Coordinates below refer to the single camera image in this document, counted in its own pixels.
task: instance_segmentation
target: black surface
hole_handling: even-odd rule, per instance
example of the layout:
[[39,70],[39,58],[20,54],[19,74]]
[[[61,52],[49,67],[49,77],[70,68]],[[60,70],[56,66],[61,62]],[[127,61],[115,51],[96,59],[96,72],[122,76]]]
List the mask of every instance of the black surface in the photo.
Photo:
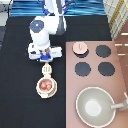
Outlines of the black surface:
[[100,63],[98,70],[103,76],[112,76],[115,73],[115,68],[110,62]]
[[[43,76],[43,64],[25,58],[30,39],[29,24],[33,19],[34,17],[13,17],[7,21],[0,51],[0,128],[66,128],[65,42],[74,39],[111,40],[107,16],[66,17],[67,32],[62,36],[50,36],[51,44],[61,46],[63,52],[61,58],[50,63],[58,91],[53,98],[44,100],[36,92],[36,83]],[[91,30],[92,21],[95,21],[93,26],[101,24],[102,30]],[[79,35],[75,34],[77,28],[80,28]],[[95,38],[88,32],[95,33]]]
[[91,71],[90,65],[86,62],[79,62],[75,65],[75,72],[79,76],[87,76]]
[[99,45],[96,48],[96,54],[102,58],[106,58],[111,55],[111,49],[106,45]]
[[84,57],[86,57],[86,56],[89,54],[89,50],[87,50],[84,54],[77,54],[77,53],[75,53],[75,52],[74,52],[74,54],[75,54],[77,57],[79,57],[79,58],[84,58]]

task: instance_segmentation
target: blue object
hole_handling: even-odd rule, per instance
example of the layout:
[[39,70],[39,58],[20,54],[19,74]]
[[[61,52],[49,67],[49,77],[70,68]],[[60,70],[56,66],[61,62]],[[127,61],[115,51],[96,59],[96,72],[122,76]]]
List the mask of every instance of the blue object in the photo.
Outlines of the blue object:
[[44,28],[44,22],[41,20],[34,20],[30,23],[29,28],[34,32],[34,33],[39,33],[43,28]]
[[51,59],[51,55],[49,53],[47,53],[46,55],[41,55],[40,59],[41,60],[49,60],[49,59]]

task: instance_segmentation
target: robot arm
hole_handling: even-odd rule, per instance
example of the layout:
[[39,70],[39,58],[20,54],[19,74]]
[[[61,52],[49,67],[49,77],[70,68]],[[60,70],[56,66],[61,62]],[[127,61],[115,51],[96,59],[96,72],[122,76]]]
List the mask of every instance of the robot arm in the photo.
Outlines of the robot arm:
[[50,47],[49,34],[62,35],[66,31],[66,21],[62,15],[61,0],[51,1],[53,2],[55,16],[37,16],[30,23],[30,34],[33,40],[33,43],[30,43],[28,47],[30,59],[38,59],[46,49],[50,49],[49,54],[52,58],[62,56],[61,47]]

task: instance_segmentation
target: black cable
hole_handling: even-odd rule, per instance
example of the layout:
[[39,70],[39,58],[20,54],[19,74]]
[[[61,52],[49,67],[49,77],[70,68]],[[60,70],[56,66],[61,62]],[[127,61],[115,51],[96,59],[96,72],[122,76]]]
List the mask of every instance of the black cable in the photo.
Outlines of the black cable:
[[8,5],[8,17],[9,17],[9,10],[10,10],[9,6],[10,6],[11,2],[12,2],[12,0],[10,0],[9,5]]
[[6,9],[6,6],[5,6],[5,4],[3,4],[3,2],[2,1],[0,1],[0,3],[2,3],[2,5],[4,6],[4,8],[5,8],[5,10],[4,11],[1,11],[1,12],[5,12],[5,11],[7,11],[7,13],[8,13],[8,17],[9,17],[9,6],[10,6],[10,4],[11,4],[11,2],[12,2],[12,0],[10,0],[10,2],[9,2],[9,5],[8,5],[8,8]]
[[5,7],[5,4],[3,4],[3,2],[1,2],[1,1],[0,1],[0,3],[4,6],[4,11],[7,11],[7,10],[6,10],[6,7]]

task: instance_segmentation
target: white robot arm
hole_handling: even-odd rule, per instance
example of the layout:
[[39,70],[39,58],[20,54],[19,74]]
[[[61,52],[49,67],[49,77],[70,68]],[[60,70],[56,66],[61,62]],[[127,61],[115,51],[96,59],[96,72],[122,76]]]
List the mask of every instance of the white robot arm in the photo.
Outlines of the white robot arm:
[[28,47],[29,58],[40,59],[40,62],[51,62],[53,58],[62,56],[61,47],[51,47],[49,34],[62,35],[66,31],[62,0],[47,1],[51,1],[55,16],[36,16],[29,26],[33,40]]

